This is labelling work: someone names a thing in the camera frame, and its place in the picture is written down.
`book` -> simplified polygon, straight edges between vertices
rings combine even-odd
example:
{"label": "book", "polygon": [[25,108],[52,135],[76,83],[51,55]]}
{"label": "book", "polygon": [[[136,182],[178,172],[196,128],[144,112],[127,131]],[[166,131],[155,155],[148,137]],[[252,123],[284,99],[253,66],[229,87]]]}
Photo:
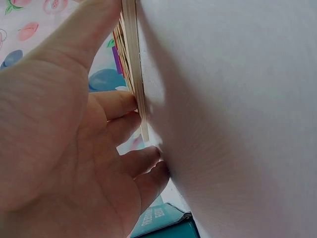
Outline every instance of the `book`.
{"label": "book", "polygon": [[140,63],[138,26],[135,0],[122,0],[120,19],[113,31],[122,74],[130,92],[137,101],[142,118],[141,134],[144,142],[149,141],[146,118],[145,96]]}

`white surface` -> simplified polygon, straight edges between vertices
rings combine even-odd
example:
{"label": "white surface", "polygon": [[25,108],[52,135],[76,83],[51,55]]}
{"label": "white surface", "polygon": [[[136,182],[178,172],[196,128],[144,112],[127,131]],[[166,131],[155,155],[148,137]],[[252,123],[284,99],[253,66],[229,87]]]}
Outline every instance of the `white surface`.
{"label": "white surface", "polygon": [[137,8],[151,140],[206,232],[317,237],[317,1]]}

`finger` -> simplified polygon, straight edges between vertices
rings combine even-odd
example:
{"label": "finger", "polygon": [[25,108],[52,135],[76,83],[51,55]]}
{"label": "finger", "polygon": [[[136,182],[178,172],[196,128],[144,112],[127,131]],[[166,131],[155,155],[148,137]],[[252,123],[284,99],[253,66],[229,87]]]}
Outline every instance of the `finger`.
{"label": "finger", "polygon": [[157,165],[147,174],[138,176],[135,183],[141,197],[141,213],[161,194],[169,180],[169,172],[165,162]]}
{"label": "finger", "polygon": [[105,111],[107,120],[120,118],[137,109],[133,94],[125,91],[91,93]]}
{"label": "finger", "polygon": [[[39,49],[59,53],[89,71],[98,49],[118,22],[120,10],[121,0],[85,0]],[[55,60],[43,51],[36,52],[39,58],[47,57],[46,61]]]}
{"label": "finger", "polygon": [[107,133],[111,135],[115,146],[126,142],[141,124],[141,117],[136,112],[131,112],[123,117],[108,122]]}
{"label": "finger", "polygon": [[130,151],[121,156],[125,171],[135,178],[149,171],[159,161],[159,150],[155,146],[143,150]]}

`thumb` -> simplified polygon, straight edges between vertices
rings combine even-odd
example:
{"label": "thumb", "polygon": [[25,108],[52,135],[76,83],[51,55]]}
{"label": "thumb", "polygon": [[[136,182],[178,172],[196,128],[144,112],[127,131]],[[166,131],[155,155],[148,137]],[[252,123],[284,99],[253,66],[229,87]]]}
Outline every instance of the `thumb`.
{"label": "thumb", "polygon": [[[121,0],[84,0],[75,12],[27,57],[59,54],[89,71],[94,57],[118,22]],[[43,59],[56,60],[56,57]]]}

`peach print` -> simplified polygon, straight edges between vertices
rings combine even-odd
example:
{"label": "peach print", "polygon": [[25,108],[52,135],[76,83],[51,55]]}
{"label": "peach print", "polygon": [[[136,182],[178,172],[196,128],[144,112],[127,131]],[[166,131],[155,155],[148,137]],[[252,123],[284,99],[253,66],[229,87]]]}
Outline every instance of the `peach print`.
{"label": "peach print", "polygon": [[15,6],[23,7],[29,4],[32,0],[11,0],[11,3]]}
{"label": "peach print", "polygon": [[68,0],[45,0],[43,10],[46,14],[62,12],[67,7]]}
{"label": "peach print", "polygon": [[38,29],[39,24],[37,22],[30,22],[26,24],[20,31],[18,38],[20,41],[26,41],[30,39]]}

